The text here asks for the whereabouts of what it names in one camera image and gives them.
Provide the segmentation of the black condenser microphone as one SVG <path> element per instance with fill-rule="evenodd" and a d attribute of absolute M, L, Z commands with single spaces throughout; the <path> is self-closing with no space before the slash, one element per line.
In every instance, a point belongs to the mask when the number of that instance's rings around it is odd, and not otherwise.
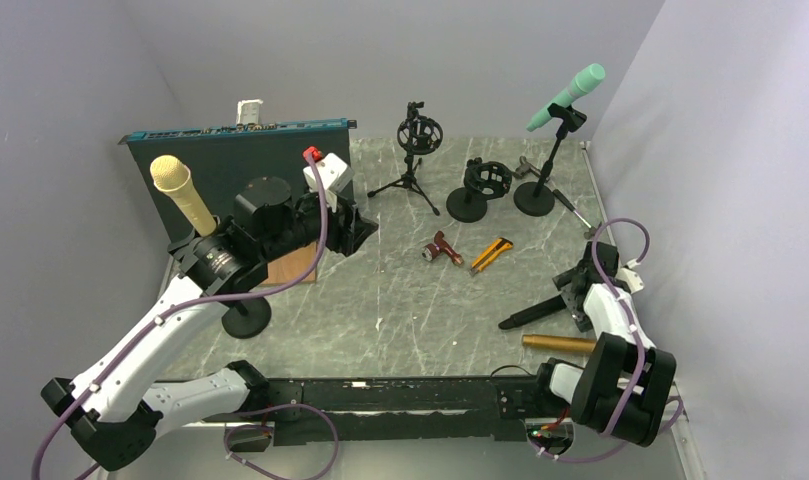
<path fill-rule="evenodd" d="M 553 315 L 566 308 L 566 303 L 560 295 L 532 305 L 526 309 L 511 314 L 498 324 L 500 330 L 511 330 L 528 325 L 549 315 Z"/>

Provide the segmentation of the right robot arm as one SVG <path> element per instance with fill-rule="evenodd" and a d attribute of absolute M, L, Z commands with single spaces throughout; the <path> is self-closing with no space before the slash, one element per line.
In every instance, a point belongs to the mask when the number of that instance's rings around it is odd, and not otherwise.
<path fill-rule="evenodd" d="M 566 406 L 575 423 L 647 447 L 658 435 L 677 362 L 642 330 L 631 285 L 618 278 L 618 267 L 616 247 L 588 242 L 578 263 L 554 277 L 559 293 L 546 301 L 546 315 L 569 311 L 596 343 L 584 366 L 557 359 L 541 364 L 531 401 L 544 415 Z"/>

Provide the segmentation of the gold microphone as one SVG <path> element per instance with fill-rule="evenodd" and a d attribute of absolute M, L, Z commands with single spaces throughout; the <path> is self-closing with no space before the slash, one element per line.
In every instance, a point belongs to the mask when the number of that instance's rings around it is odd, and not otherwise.
<path fill-rule="evenodd" d="M 521 338 L 524 347 L 581 355 L 591 354 L 596 340 L 577 337 L 525 334 Z"/>

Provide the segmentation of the black tripod shock mount stand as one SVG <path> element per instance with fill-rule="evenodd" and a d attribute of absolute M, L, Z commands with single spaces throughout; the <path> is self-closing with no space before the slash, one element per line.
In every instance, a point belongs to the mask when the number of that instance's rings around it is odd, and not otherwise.
<path fill-rule="evenodd" d="M 441 146 L 444 138 L 440 124 L 435 119 L 421 113 L 424 107 L 424 101 L 410 101 L 406 107 L 406 118 L 396 130 L 398 145 L 405 151 L 405 172 L 397 180 L 369 191 L 367 197 L 373 198 L 393 187 L 401 188 L 421 196 L 429 205 L 432 213 L 439 216 L 439 209 L 423 191 L 416 177 L 416 171 L 421 165 L 423 157 L 434 153 Z"/>

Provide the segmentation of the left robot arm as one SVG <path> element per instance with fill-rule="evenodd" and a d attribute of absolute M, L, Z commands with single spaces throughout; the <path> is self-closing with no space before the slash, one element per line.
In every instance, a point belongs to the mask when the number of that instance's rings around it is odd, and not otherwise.
<path fill-rule="evenodd" d="M 251 181 L 213 233 L 192 233 L 171 245 L 180 273 L 139 323 L 86 371 L 50 380 L 42 399 L 107 471 L 130 465 L 186 424 L 227 413 L 259 417 L 269 383 L 247 361 L 181 383 L 165 384 L 160 376 L 214 322 L 239 339 L 265 329 L 271 308 L 262 283 L 272 262 L 308 245 L 350 256 L 377 228 L 353 200 L 329 190 L 295 197 L 280 178 Z"/>

